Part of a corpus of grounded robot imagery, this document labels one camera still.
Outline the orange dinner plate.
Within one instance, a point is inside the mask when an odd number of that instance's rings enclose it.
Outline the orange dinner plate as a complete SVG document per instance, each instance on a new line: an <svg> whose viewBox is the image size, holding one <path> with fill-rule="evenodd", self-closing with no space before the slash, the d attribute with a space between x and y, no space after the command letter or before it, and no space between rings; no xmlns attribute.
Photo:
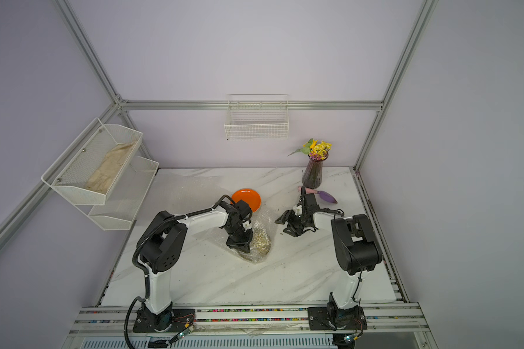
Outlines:
<svg viewBox="0 0 524 349"><path fill-rule="evenodd" d="M231 198L235 202L243 201L247 203L253 212L258 211L262 203L260 194L251 188L237 190L232 194Z"/></svg>

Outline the yellow patterned dinner plate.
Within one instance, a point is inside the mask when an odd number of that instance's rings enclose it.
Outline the yellow patterned dinner plate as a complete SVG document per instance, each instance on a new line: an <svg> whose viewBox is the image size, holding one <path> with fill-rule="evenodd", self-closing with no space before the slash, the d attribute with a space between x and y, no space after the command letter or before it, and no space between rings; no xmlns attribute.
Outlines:
<svg viewBox="0 0 524 349"><path fill-rule="evenodd" d="M261 260L266 257L271 249L271 239L262 223L254 222L253 240L250 243L250 254L253 260Z"/></svg>

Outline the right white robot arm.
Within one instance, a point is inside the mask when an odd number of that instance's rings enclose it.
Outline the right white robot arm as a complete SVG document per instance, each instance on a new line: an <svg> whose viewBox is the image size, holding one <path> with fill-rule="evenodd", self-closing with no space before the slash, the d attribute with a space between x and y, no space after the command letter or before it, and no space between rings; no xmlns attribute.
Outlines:
<svg viewBox="0 0 524 349"><path fill-rule="evenodd" d="M348 217L342 209L321 207L316 195L302 186L298 203L275 222L283 225L283 232L292 237L318 230L330 231L336 261L346 273L330 293L326 307L308 309L309 327L313 330L365 330L361 292L368 274L384 259L368 216Z"/></svg>

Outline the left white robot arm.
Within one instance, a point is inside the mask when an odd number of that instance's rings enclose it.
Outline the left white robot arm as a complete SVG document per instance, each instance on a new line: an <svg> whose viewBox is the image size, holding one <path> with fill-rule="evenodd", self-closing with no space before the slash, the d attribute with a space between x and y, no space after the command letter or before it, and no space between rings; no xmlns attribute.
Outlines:
<svg viewBox="0 0 524 349"><path fill-rule="evenodd" d="M186 237L220 228L231 250L250 253L253 211L246 202L221 202L183 215L159 212L138 240L132 264L144 273L145 294L138 319L151 330L164 332L176 322L170 294L171 269L178 262Z"/></svg>

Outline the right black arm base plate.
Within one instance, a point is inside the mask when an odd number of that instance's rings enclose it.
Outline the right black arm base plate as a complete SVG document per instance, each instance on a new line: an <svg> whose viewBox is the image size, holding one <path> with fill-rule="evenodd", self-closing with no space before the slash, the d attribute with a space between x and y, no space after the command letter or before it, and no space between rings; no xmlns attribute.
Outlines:
<svg viewBox="0 0 524 349"><path fill-rule="evenodd" d="M368 324L363 308L355 306L349 309L327 307L309 307L308 322L310 330L367 330Z"/></svg>

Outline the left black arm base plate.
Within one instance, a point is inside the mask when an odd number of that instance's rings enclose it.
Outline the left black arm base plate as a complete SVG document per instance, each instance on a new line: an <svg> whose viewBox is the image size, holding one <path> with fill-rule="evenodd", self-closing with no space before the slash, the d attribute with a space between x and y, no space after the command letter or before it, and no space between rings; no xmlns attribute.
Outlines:
<svg viewBox="0 0 524 349"><path fill-rule="evenodd" d="M178 333L185 330L186 324L193 324L195 316L196 311L192 308L168 308L160 314L153 314L148 308L140 308L137 311L132 331L134 333Z"/></svg>

